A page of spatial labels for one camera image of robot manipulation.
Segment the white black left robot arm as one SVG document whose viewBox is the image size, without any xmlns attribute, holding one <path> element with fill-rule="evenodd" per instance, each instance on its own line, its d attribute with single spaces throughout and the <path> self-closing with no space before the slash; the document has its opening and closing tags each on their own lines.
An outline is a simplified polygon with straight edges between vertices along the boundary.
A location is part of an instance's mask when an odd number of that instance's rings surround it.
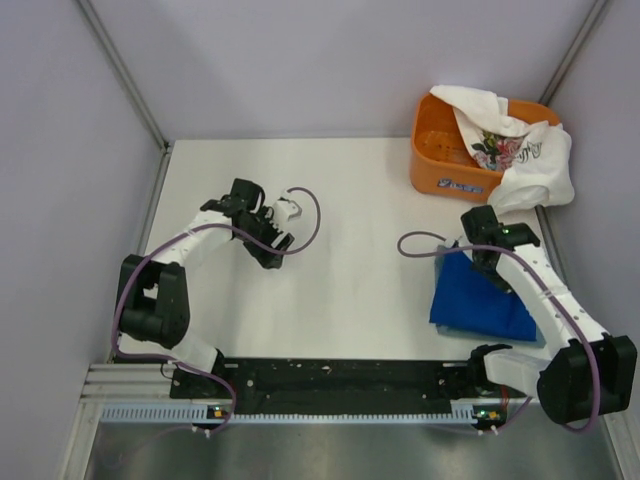
<svg viewBox="0 0 640 480">
<path fill-rule="evenodd" d="M 264 204 L 264 190 L 243 179 L 229 193 L 206 201 L 194 219 L 155 252 L 128 256 L 121 265 L 116 304 L 120 336 L 160 348 L 159 356 L 194 370 L 192 384 L 205 396 L 226 387 L 227 374 L 216 366 L 219 350 L 191 327 L 187 274 L 193 273 L 225 244 L 242 241 L 264 269 L 278 269 L 295 237 L 285 225 L 302 208 L 287 193 Z"/>
</svg>

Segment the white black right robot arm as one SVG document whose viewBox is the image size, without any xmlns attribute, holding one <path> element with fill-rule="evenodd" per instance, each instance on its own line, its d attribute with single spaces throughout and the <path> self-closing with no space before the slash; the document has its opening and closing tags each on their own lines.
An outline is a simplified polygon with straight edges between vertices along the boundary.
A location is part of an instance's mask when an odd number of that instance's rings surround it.
<svg viewBox="0 0 640 480">
<path fill-rule="evenodd" d="M 536 398 L 556 424 L 592 421 L 629 407 L 638 357 L 632 340 L 595 321 L 554 271 L 526 223 L 504 224 L 489 205 L 461 217 L 460 245 L 472 267 L 515 294 L 536 324 L 540 353 L 505 345 L 478 349 L 469 388 L 487 396 L 501 385 Z"/>
</svg>

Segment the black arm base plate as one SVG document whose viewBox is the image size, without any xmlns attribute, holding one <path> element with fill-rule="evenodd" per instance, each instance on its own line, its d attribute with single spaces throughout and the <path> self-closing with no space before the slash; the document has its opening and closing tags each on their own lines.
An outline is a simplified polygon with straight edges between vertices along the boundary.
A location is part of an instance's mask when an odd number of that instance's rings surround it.
<svg viewBox="0 0 640 480">
<path fill-rule="evenodd" d="M 477 383 L 466 361 L 228 357 L 214 374 L 248 415 L 435 414 L 454 400 L 524 396 Z"/>
</svg>

